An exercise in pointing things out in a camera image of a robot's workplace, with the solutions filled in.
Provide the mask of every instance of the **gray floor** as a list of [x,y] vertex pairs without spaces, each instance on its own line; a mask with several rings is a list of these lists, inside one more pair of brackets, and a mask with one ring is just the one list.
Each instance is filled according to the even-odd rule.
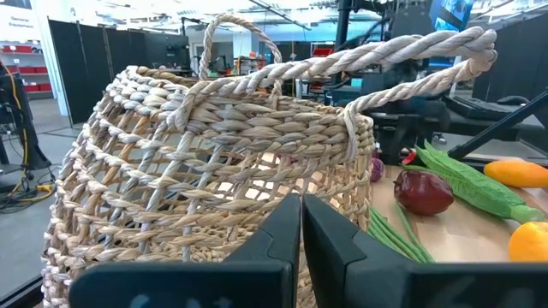
[[[59,115],[57,102],[53,99],[36,100],[31,102],[34,116],[34,126],[39,133],[39,146],[44,154],[58,168],[70,144],[80,129],[69,126],[68,119]],[[435,145],[448,150],[455,145],[466,142],[470,137],[446,134],[447,145]],[[18,163],[22,153],[18,139],[4,139],[4,146],[12,163]],[[516,156],[523,158],[542,157],[542,154],[520,142],[502,142],[493,140],[480,147],[477,153]],[[34,172],[38,177],[44,170]],[[0,184],[14,184],[20,178],[19,173],[0,176]],[[28,209],[15,214],[0,215],[0,298],[6,293],[18,288],[39,274],[42,263],[39,260],[43,249],[43,232],[50,220],[49,206],[53,198],[43,200]]]

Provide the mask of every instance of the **wicker basket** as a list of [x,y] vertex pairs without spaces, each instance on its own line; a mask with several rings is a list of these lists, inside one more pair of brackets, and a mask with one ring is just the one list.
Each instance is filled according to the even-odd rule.
[[[309,59],[204,81],[221,21],[257,33],[280,62],[258,28],[221,15],[206,30],[201,81],[192,88],[144,67],[116,76],[63,160],[45,233],[44,307],[68,307],[72,280],[98,263],[222,261],[289,192],[315,193],[366,228],[374,145],[372,119],[356,112],[364,105],[343,110],[280,95],[281,80],[292,74],[344,67],[322,68]],[[446,88],[445,81],[434,90]],[[271,95],[254,91],[272,84]],[[366,103],[420,89],[400,92],[374,93]],[[315,305],[305,261],[301,256],[303,307]]]

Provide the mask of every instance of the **table surface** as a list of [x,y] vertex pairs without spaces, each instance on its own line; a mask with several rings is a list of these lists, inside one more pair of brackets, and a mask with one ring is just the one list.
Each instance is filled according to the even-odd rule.
[[[387,166],[384,177],[372,183],[372,206],[390,225],[407,236],[396,211],[394,181],[401,168]],[[542,188],[514,189],[527,205],[548,212],[548,192]],[[447,211],[431,217],[407,213],[422,245],[437,262],[506,262],[509,237],[519,223],[487,214],[456,198]]]

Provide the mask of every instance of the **orange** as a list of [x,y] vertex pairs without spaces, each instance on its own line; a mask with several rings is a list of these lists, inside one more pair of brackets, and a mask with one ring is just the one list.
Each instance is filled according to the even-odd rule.
[[513,262],[548,262],[548,222],[527,222],[514,231],[508,243]]

